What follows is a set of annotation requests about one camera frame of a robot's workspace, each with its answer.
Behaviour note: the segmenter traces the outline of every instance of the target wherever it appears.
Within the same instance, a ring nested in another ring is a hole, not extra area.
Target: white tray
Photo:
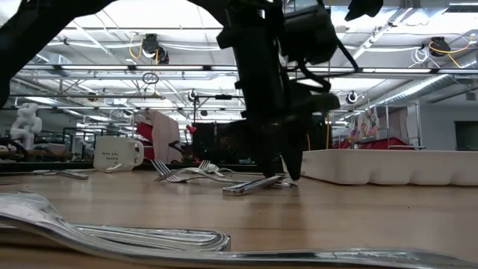
[[[301,175],[343,185],[472,186],[478,185],[478,152],[367,149],[309,151],[304,152]]]

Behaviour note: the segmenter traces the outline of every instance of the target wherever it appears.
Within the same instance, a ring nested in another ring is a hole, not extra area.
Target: yellow cable
[[[326,149],[329,149],[329,142],[330,142],[330,114],[327,113],[327,145],[326,145]]]
[[[460,66],[460,64],[458,64],[458,62],[457,62],[455,59],[453,59],[453,57],[451,57],[450,54],[448,54],[448,57],[450,57],[450,59],[454,62],[454,64],[455,64],[458,68],[463,68],[463,67]]]
[[[473,39],[473,36],[471,35],[471,36],[470,36],[470,42],[468,42],[468,45],[466,45],[466,47],[464,47],[463,49],[458,49],[458,50],[456,50],[456,51],[449,51],[449,52],[447,52],[447,51],[442,51],[442,50],[439,50],[439,49],[435,49],[435,48],[432,47],[432,45],[434,44],[433,41],[430,42],[430,44],[428,45],[428,47],[430,47],[431,50],[434,50],[434,51],[440,52],[440,53],[444,53],[444,54],[457,53],[457,52],[462,52],[462,51],[468,49],[468,48],[470,47],[470,45],[471,45],[471,40],[472,40],[472,39]]]
[[[307,144],[308,144],[308,151],[311,151],[311,138],[308,136],[308,133],[307,133]]]
[[[131,36],[131,39],[130,39],[130,42],[129,42],[130,45],[133,44],[133,36]],[[139,55],[134,55],[133,54],[133,50],[131,49],[131,46],[129,46],[129,54],[134,58],[134,59],[139,59],[141,57],[141,53],[143,51],[143,40],[141,40],[141,44],[140,44],[140,54]]]

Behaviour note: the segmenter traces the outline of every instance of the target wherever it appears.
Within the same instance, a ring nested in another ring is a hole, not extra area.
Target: poster
[[[353,117],[352,131],[350,137],[355,141],[363,139],[374,138],[377,139],[377,132],[379,131],[379,117],[376,113],[376,108],[372,107]]]

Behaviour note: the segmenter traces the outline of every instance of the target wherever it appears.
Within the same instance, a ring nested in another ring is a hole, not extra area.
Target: black robotic arm
[[[10,94],[10,79],[74,18],[97,13],[116,0],[22,0],[17,13],[0,28],[0,108]],[[305,64],[328,61],[340,48],[322,0],[296,13],[282,12],[281,0],[189,0],[206,9],[224,25],[217,41],[232,47],[238,64],[246,111],[240,129],[252,147],[266,176],[272,176],[271,159],[281,153],[292,179],[299,178],[305,129],[315,111],[337,108],[338,99],[328,94],[330,83],[308,72]],[[374,16],[382,0],[352,0],[348,19]],[[296,61],[306,78],[323,85],[307,88],[290,81],[279,63],[279,53]],[[358,69],[351,58],[353,66]],[[309,90],[320,95],[312,96]]]

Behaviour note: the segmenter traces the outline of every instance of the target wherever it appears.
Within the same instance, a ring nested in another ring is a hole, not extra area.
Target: desk
[[[146,171],[93,173],[87,181],[4,177],[24,183],[0,186],[0,191],[41,194],[72,223],[219,230],[231,235],[233,250],[418,248],[478,262],[476,188],[339,186],[300,179],[297,190],[223,197],[220,183],[154,184],[155,177]],[[86,266],[86,259],[79,258],[85,256],[49,255],[51,259],[31,250],[0,249],[2,262]],[[87,260],[98,267],[109,262]]]

